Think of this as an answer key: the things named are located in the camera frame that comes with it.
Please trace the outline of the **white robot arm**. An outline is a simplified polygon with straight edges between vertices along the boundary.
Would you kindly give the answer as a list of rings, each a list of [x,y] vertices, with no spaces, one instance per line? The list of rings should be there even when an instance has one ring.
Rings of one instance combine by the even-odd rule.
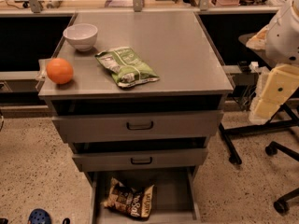
[[[299,88],[299,0],[287,0],[268,24],[265,55],[276,63],[259,77],[249,120],[265,124]]]

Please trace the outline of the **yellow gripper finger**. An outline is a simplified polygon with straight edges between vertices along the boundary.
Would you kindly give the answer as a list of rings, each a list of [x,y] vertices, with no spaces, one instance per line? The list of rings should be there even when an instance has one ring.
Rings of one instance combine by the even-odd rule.
[[[280,104],[267,102],[262,99],[256,99],[254,101],[252,116],[256,119],[269,120],[279,110],[279,108]]]
[[[299,68],[282,64],[271,70],[263,88],[263,102],[282,105],[299,88]]]

